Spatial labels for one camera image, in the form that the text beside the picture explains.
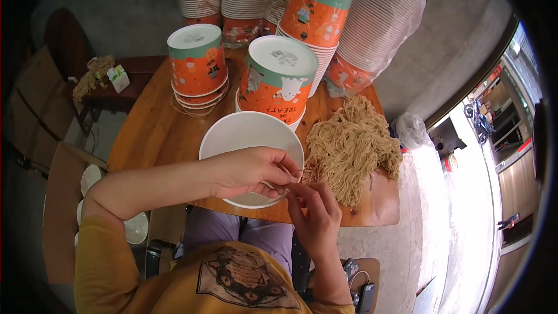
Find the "hand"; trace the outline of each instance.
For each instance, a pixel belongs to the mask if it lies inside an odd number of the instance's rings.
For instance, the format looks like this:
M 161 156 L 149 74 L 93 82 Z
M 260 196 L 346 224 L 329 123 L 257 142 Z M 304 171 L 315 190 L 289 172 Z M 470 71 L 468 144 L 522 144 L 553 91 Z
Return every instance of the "hand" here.
M 234 150 L 204 159 L 200 164 L 211 178 L 210 196 L 220 199 L 248 192 L 275 199 L 285 193 L 288 183 L 298 182 L 296 177 L 301 176 L 300 168 L 286 151 L 270 147 Z M 263 181 L 273 184 L 275 189 Z
M 341 224 L 341 209 L 325 183 L 289 184 L 289 214 L 296 234 L 314 263 L 339 263 L 337 234 Z

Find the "person's left hand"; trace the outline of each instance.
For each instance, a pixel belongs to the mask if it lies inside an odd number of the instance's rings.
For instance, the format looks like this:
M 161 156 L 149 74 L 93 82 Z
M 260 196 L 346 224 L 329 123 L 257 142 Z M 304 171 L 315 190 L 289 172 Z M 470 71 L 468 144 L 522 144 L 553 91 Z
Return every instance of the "person's left hand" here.
M 210 195 L 220 199 L 230 199 L 248 192 L 275 199 L 285 193 L 285 185 L 298 182 L 302 175 L 286 151 L 270 147 L 230 151 L 201 160 L 200 164 L 210 178 Z M 273 184 L 275 189 L 263 181 Z

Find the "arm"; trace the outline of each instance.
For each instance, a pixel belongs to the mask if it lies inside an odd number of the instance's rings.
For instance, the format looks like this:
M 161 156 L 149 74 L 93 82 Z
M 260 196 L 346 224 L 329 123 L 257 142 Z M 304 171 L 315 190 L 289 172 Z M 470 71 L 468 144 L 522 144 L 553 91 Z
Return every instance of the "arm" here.
M 314 299 L 333 306 L 352 305 L 349 284 L 339 261 L 337 234 L 341 209 L 325 183 L 289 185 L 289 214 L 298 238 L 314 261 Z
M 290 172 L 298 171 L 284 150 L 255 147 L 196 162 L 116 172 L 87 192 L 82 218 L 102 216 L 124 233 L 122 221 L 158 207 L 209 196 L 227 199 L 246 192 L 274 199 L 285 192 L 286 184 L 296 181 L 279 164 Z M 275 183 L 276 189 L 262 181 Z

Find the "wooden table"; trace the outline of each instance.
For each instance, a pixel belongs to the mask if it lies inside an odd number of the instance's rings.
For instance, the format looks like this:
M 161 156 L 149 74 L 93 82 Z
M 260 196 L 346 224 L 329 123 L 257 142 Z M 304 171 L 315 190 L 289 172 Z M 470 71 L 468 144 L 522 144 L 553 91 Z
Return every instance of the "wooden table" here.
M 247 49 L 226 49 L 231 88 L 213 111 L 204 117 L 180 114 L 171 106 L 171 66 L 168 59 L 159 67 L 136 101 L 124 122 L 110 152 L 108 171 L 148 168 L 158 165 L 197 160 L 201 140 L 207 130 L 221 117 L 234 112 L 234 94 L 240 85 L 241 68 L 245 64 Z M 366 96 L 376 110 L 383 114 L 374 86 L 360 94 Z M 305 155 L 306 136 L 313 124 L 328 120 L 343 105 L 341 98 L 328 96 L 325 83 L 308 100 L 306 114 L 296 134 L 303 143 Z M 387 178 L 387 173 L 376 170 L 373 183 L 367 179 L 361 203 L 356 208 L 342 206 L 341 226 L 379 226 L 399 222 L 399 190 L 397 181 Z M 291 223 L 286 199 L 274 206 L 248 210 L 226 202 L 207 198 L 193 202 L 200 207 L 237 216 Z

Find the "purple pants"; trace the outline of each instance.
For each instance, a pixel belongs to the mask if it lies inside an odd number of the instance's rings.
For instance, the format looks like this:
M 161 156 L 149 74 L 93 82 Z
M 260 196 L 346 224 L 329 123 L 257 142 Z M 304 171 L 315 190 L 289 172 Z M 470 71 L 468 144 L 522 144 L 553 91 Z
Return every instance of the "purple pants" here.
M 270 254 L 289 274 L 292 272 L 292 224 L 254 220 L 194 207 L 176 246 L 177 260 L 201 245 L 241 241 Z

